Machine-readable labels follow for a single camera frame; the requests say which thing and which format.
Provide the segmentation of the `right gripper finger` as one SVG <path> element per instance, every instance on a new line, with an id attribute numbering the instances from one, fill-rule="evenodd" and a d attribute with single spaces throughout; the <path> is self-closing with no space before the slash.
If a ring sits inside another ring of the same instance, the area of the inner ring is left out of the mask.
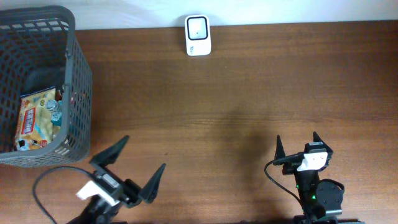
<path id="1" fill-rule="evenodd" d="M 316 131 L 313 132 L 313 142 L 319 142 L 322 146 L 327 150 L 331 151 L 331 148 L 321 139 L 321 137 L 317 134 Z"/>
<path id="2" fill-rule="evenodd" d="M 285 151 L 284 147 L 282 144 L 282 140 L 279 135 L 276 137 L 276 150 L 275 150 L 275 156 L 274 159 L 281 159 L 285 157 Z"/>

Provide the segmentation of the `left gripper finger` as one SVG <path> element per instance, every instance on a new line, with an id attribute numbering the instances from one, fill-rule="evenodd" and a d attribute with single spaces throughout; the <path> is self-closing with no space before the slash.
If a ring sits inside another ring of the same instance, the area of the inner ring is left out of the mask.
<path id="1" fill-rule="evenodd" d="M 148 183 L 140 190 L 139 198 L 145 203 L 152 203 L 157 197 L 160 180 L 164 173 L 166 164 L 163 163 L 149 179 Z"/>
<path id="2" fill-rule="evenodd" d="M 93 156 L 90 160 L 90 164 L 93 167 L 106 167 L 107 165 L 114 164 L 118 159 L 120 153 L 124 149 L 125 145 L 127 144 L 128 140 L 129 136 L 124 136 L 113 146 Z"/>

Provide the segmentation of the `blue mouthwash bottle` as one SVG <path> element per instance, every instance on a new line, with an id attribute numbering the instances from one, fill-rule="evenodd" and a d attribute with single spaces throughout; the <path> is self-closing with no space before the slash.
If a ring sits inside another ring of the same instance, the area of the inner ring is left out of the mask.
<path id="1" fill-rule="evenodd" d="M 56 100 L 48 100 L 46 109 L 51 113 L 51 122 L 54 126 L 62 125 L 62 102 Z"/>

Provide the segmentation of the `yellow wet wipes pack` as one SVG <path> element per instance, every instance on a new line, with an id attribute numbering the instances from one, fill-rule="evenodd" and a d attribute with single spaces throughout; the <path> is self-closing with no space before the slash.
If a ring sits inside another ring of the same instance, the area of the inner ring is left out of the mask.
<path id="1" fill-rule="evenodd" d="M 14 149 L 31 151 L 45 147 L 52 141 L 52 113 L 46 108 L 48 100 L 54 100 L 56 88 L 39 90 L 20 97 L 21 106 L 14 136 Z"/>

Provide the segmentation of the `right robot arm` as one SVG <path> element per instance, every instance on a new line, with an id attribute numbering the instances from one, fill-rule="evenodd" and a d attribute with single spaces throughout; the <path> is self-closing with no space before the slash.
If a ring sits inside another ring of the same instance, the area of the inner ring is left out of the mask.
<path id="1" fill-rule="evenodd" d="M 295 177 L 298 195 L 276 183 L 292 194 L 302 208 L 303 214 L 293 217 L 294 223 L 360 223 L 359 220 L 338 218 L 343 213 L 344 185 L 319 177 L 319 173 L 328 167 L 332 155 L 333 150 L 317 133 L 313 133 L 313 141 L 307 143 L 302 152 L 292 155 L 285 154 L 280 136 L 276 137 L 275 156 L 270 164 L 282 166 L 283 175 Z"/>

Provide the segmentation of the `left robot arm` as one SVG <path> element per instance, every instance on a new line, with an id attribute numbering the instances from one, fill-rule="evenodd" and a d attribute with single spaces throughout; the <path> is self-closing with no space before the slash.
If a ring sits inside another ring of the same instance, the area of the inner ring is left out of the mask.
<path id="1" fill-rule="evenodd" d="M 103 150 L 90 160 L 95 168 L 89 180 L 76 194 L 90 202 L 71 223 L 111 223 L 121 207 L 132 208 L 140 203 L 152 203 L 159 191 L 160 180 L 166 164 L 162 164 L 144 187 L 131 179 L 122 180 L 108 169 L 114 164 L 129 140 L 124 136 L 113 146 Z"/>

